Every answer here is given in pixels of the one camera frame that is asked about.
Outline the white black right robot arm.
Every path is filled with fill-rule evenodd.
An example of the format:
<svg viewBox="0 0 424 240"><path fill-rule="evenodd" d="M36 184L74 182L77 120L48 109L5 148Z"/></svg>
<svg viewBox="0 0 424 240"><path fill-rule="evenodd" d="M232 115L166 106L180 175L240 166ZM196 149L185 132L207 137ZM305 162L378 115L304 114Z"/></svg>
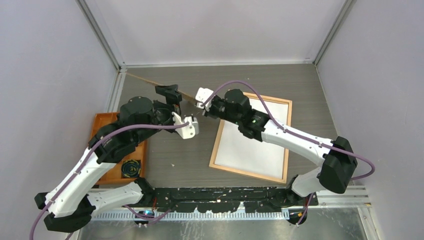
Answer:
<svg viewBox="0 0 424 240"><path fill-rule="evenodd" d="M317 166L290 180L285 198L291 205L299 205L305 197L321 190L346 192L358 165L347 139L317 137L283 124L268 107L264 111L253 108L239 89L228 90L219 97L211 89L199 88L195 99L204 116L235 124L244 137L291 150Z"/></svg>

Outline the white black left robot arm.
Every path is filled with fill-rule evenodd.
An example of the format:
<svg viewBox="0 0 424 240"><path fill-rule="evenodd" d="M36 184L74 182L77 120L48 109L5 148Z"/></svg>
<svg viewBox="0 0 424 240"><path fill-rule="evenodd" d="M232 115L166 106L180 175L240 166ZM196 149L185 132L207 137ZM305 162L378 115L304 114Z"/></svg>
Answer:
<svg viewBox="0 0 424 240"><path fill-rule="evenodd" d="M164 96L165 102L131 98L120 107L116 121L101 127L91 138L66 178L52 191L35 196L41 210L39 219L49 231L73 233L103 211L136 203L148 207L153 202L154 190L143 177L103 193L91 194L89 190L140 143L161 130L175 132L174 116L181 113L182 94L176 84L157 85L155 92Z"/></svg>

